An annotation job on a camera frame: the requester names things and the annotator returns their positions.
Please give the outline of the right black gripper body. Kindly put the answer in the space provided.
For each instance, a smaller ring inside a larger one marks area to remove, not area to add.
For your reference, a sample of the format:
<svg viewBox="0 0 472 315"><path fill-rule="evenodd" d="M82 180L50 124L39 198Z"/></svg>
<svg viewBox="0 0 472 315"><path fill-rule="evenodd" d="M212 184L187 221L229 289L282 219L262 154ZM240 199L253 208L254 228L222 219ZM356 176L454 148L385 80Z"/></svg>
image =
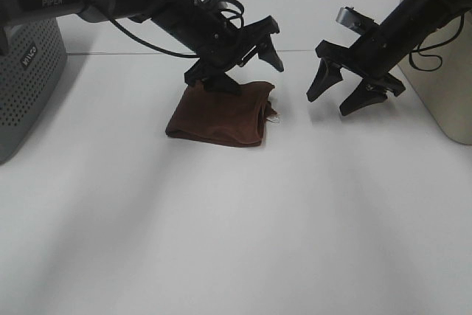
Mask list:
<svg viewBox="0 0 472 315"><path fill-rule="evenodd" d="M350 47L322 41L316 47L316 54L379 82L427 37L429 19L430 0L403 0L377 28L361 35Z"/></svg>

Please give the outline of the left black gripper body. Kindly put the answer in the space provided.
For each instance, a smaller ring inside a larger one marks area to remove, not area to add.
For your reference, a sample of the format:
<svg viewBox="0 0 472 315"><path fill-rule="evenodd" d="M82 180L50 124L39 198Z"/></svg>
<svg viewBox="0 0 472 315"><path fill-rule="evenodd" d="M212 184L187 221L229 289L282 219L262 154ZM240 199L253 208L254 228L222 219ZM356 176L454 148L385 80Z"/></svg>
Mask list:
<svg viewBox="0 0 472 315"><path fill-rule="evenodd" d="M266 36L279 32L272 16L245 25L243 5L224 0L226 8L210 12L202 0L186 4L169 2L157 7L150 19L181 44L192 50L198 60L184 73L184 82L195 85L211 75L244 66L257 54L257 46Z"/></svg>

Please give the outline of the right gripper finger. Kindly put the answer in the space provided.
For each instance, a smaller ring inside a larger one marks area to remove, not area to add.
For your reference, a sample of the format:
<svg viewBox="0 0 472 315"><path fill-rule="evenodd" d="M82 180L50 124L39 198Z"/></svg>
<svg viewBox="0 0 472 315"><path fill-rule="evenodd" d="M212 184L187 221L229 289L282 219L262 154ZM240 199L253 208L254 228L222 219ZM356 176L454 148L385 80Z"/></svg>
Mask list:
<svg viewBox="0 0 472 315"><path fill-rule="evenodd" d="M328 59L321 59L316 76L307 91L308 101L315 101L340 81L342 81L341 67Z"/></svg>
<svg viewBox="0 0 472 315"><path fill-rule="evenodd" d="M347 116L361 108L387 100L386 90L362 80L354 92L340 105L340 112Z"/></svg>

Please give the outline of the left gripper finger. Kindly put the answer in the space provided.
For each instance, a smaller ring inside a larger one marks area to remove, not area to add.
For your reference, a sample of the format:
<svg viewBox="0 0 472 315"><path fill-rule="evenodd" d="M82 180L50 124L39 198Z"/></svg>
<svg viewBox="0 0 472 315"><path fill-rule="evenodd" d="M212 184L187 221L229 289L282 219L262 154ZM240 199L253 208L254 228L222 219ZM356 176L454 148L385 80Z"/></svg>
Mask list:
<svg viewBox="0 0 472 315"><path fill-rule="evenodd" d="M204 80L206 92L219 92L233 95L241 95L240 84L230 78L226 73L211 75Z"/></svg>
<svg viewBox="0 0 472 315"><path fill-rule="evenodd" d="M270 64L278 72L284 71L283 62L277 54L270 36L264 37L264 39L258 44L257 54L260 60Z"/></svg>

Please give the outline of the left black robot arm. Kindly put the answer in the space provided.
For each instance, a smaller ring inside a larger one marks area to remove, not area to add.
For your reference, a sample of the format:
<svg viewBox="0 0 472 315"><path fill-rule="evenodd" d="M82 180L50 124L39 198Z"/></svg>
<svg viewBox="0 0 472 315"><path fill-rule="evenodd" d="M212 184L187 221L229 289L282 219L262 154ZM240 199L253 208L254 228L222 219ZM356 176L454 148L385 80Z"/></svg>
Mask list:
<svg viewBox="0 0 472 315"><path fill-rule="evenodd" d="M128 18L152 21L185 45L194 65L185 73L188 86L240 94L229 70L258 57L282 72L283 63L271 40L280 29L272 17L245 24L237 0L1 0L1 27L13 27L75 14L89 23Z"/></svg>

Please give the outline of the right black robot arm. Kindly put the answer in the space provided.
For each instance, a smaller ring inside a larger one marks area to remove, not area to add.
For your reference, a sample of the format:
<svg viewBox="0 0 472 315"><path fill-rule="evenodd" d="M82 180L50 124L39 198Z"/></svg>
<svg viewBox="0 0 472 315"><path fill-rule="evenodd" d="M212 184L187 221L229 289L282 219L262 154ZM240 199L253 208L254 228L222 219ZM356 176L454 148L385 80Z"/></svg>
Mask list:
<svg viewBox="0 0 472 315"><path fill-rule="evenodd" d="M471 10L471 0L402 0L380 23L351 7L343 7L337 22L360 36L350 47L322 41L316 47L318 72L307 91L313 102L342 80L347 69L361 77L353 93L340 105L346 116L368 105L382 103L387 93L399 96L403 83L389 72L436 30Z"/></svg>

